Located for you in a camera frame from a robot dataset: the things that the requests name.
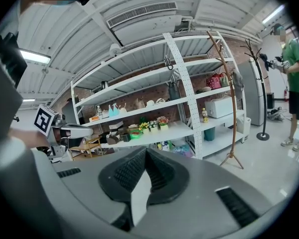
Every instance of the red bag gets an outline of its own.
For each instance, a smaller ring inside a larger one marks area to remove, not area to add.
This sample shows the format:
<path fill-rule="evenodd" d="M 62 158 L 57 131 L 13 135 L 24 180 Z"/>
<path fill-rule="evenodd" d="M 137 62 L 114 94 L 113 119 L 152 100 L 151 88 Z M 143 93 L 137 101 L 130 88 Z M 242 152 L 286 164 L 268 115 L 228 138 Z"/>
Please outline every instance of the red bag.
<path fill-rule="evenodd" d="M 209 79 L 206 80 L 206 84 L 212 90 L 220 89 L 221 88 L 220 75 L 214 74 L 212 77 L 210 77 Z"/>

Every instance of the white bin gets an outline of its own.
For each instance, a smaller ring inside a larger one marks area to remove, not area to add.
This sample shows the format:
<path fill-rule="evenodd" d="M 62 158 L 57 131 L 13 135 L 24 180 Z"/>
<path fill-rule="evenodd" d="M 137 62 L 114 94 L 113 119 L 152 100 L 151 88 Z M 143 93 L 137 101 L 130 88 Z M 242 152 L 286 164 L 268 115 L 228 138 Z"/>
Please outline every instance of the white bin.
<path fill-rule="evenodd" d="M 247 139 L 248 136 L 249 136 L 250 124 L 251 124 L 251 119 L 250 118 L 245 119 L 245 125 L 244 125 L 244 122 L 241 119 L 237 119 L 237 131 L 239 133 L 243 133 L 244 127 L 245 127 L 245 139 Z"/>

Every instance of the black coat rack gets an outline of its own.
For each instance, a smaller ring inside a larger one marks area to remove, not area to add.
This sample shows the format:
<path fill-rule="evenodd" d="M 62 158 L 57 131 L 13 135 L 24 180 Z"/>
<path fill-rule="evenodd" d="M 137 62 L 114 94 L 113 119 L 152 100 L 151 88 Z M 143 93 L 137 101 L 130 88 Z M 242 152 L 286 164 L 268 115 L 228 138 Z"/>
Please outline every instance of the black coat rack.
<path fill-rule="evenodd" d="M 251 47 L 251 44 L 250 44 L 250 39 L 245 40 L 247 46 L 241 46 L 241 47 L 244 47 L 244 48 L 247 48 L 249 51 L 250 51 L 250 54 L 246 53 L 246 55 L 250 56 L 251 58 L 253 58 L 254 61 L 249 61 L 250 63 L 251 62 L 255 62 L 256 66 L 257 66 L 257 69 L 258 69 L 258 72 L 259 72 L 259 75 L 260 75 L 260 78 L 256 80 L 257 81 L 261 81 L 261 86 L 263 88 L 263 96 L 264 96 L 264 125 L 263 125 L 263 131 L 258 133 L 257 134 L 257 138 L 261 141 L 267 141 L 269 139 L 269 134 L 266 133 L 266 122 L 267 122 L 267 98 L 266 98 L 266 90 L 265 90 L 265 84 L 264 84 L 264 79 L 268 78 L 268 76 L 266 78 L 263 78 L 263 74 L 262 74 L 262 71 L 260 69 L 260 66 L 259 66 L 259 63 L 258 63 L 258 55 L 259 55 L 259 52 L 261 51 L 261 49 L 257 52 L 257 54 L 255 55 L 254 52 L 253 52 L 253 49 Z"/>

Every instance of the round black base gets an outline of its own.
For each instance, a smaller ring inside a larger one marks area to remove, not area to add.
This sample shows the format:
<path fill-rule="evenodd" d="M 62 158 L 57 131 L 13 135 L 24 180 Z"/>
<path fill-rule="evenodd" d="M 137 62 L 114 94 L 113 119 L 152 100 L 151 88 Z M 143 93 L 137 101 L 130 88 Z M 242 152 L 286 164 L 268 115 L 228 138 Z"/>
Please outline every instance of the round black base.
<path fill-rule="evenodd" d="M 258 133 L 256 137 L 261 141 L 267 141 L 269 139 L 269 135 L 267 133 L 263 134 L 262 132 Z"/>

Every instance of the green shirt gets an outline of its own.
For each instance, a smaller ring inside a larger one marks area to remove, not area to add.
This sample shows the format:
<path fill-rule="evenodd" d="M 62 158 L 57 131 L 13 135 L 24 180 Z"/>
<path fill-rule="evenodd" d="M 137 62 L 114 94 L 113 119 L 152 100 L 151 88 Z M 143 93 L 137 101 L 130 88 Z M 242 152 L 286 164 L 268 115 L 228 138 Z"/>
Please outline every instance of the green shirt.
<path fill-rule="evenodd" d="M 289 61 L 290 66 L 299 61 L 299 44 L 292 40 L 283 48 L 283 60 Z M 288 74 L 290 91 L 299 93 L 299 72 Z"/>

